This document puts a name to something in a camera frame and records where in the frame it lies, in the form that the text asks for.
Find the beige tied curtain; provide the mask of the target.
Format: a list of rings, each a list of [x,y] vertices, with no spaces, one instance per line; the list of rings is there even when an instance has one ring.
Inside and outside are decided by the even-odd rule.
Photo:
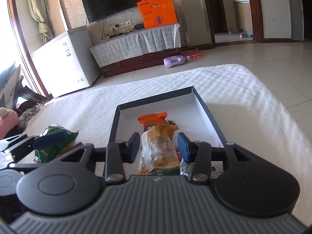
[[[27,0],[30,17],[38,24],[38,36],[43,44],[54,38],[51,20],[45,0]]]

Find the TV cabinet with lace cloth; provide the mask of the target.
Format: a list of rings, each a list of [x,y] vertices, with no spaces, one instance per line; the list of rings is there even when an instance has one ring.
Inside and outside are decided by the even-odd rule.
[[[153,66],[166,57],[181,55],[178,23],[139,30],[113,37],[90,50],[104,77],[112,77]]]

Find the green snack bag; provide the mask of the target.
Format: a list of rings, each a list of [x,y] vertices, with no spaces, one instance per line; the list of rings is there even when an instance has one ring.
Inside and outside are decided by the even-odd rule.
[[[74,148],[79,132],[72,132],[67,128],[53,124],[48,126],[35,143],[35,163],[48,163]]]

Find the orange gift box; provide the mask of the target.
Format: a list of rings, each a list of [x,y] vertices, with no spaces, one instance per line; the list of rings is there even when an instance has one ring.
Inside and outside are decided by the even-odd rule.
[[[178,23],[173,0],[142,0],[137,6],[146,29]]]

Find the floral dark blanket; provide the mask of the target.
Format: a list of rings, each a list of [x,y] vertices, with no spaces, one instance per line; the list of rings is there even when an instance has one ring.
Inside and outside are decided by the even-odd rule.
[[[42,105],[36,105],[32,108],[28,108],[20,117],[19,117],[19,126],[21,130],[25,130],[28,126],[29,121],[43,108]]]

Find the beige pastry packet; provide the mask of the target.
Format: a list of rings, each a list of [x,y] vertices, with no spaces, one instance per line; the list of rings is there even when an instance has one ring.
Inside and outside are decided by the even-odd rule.
[[[180,161],[172,140],[179,128],[175,124],[149,123],[141,136],[139,175],[179,175]]]

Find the pink plush hat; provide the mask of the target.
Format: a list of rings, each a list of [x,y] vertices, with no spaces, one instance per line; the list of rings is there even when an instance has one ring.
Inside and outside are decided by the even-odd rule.
[[[5,135],[19,124],[18,114],[12,109],[0,108],[0,139],[4,139]]]

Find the orange-red snack packet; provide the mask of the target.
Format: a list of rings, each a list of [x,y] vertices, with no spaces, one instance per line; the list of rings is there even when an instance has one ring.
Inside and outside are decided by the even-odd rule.
[[[150,127],[153,127],[155,125],[165,124],[167,115],[167,112],[150,113],[137,117],[137,121],[142,125],[143,131],[145,132]]]

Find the clear candy packet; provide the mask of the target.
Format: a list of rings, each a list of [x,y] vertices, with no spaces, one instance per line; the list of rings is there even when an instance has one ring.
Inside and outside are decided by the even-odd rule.
[[[186,163],[183,158],[180,162],[180,175],[185,176],[194,184],[206,184],[210,182],[212,161],[222,162],[224,149],[212,147],[208,143],[195,144],[195,161]]]

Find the red floor mat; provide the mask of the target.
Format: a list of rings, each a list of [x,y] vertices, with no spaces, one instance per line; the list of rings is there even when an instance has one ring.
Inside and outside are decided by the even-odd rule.
[[[181,54],[184,57],[190,57],[190,59],[198,59],[202,57],[202,53],[196,47],[182,48]]]

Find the purple detergent bottle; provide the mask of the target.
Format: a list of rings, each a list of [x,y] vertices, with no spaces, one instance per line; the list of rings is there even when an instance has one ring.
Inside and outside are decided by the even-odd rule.
[[[190,56],[171,56],[163,60],[166,68],[172,68],[173,66],[183,65],[185,62],[190,61]]]

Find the brown pastry packet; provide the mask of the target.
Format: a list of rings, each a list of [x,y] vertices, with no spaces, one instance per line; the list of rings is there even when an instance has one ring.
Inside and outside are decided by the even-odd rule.
[[[65,148],[63,148],[60,152],[59,155],[63,155],[71,150],[74,150],[75,148],[79,147],[82,145],[82,142],[78,142],[76,144],[74,143],[70,143],[68,146],[66,146]]]

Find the small round wrapped candy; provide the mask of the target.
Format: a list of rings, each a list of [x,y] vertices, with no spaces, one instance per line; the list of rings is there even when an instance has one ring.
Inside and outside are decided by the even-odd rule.
[[[176,125],[174,121],[170,121],[170,120],[166,121],[166,124]]]

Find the white chest freezer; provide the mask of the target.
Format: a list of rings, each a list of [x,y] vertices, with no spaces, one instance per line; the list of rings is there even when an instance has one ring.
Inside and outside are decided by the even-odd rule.
[[[32,54],[49,94],[60,97],[90,87],[100,76],[85,26],[58,35]]]

